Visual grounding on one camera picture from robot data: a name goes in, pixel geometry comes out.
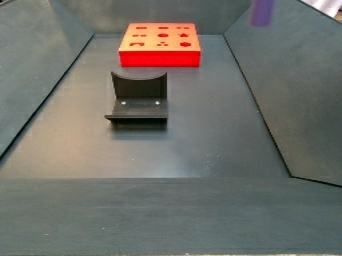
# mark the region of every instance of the red shape sorter box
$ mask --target red shape sorter box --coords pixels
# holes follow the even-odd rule
[[[193,23],[130,23],[118,48],[122,67],[197,67]]]

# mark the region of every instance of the black stand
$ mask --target black stand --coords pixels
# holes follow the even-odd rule
[[[112,114],[104,117],[116,123],[164,123],[168,117],[167,73],[149,79],[129,79],[113,72],[110,74],[116,101]]]

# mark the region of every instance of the gray panel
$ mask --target gray panel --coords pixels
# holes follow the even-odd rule
[[[288,177],[223,36],[199,68],[121,68],[121,36],[96,36],[29,125],[0,177]],[[110,71],[168,76],[165,130],[114,130]]]
[[[0,255],[340,255],[342,190],[295,179],[0,182]]]
[[[200,34],[223,34],[251,0],[61,0],[98,34],[121,34],[130,22],[193,22]]]
[[[57,0],[0,7],[0,155],[92,33]]]
[[[272,25],[225,33],[291,174],[342,185],[342,26],[276,1]]]

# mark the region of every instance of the gray wall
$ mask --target gray wall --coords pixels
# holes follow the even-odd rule
[[[61,0],[94,33],[124,33],[130,22],[193,22],[223,34],[251,0]]]
[[[342,185],[342,25],[296,0],[225,38],[291,174]]]
[[[0,7],[0,155],[92,37],[57,0]]]

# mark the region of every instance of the white surface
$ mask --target white surface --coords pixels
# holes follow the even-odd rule
[[[304,3],[310,4],[320,12],[334,17],[338,13],[338,9],[342,6],[342,0],[301,0]]]

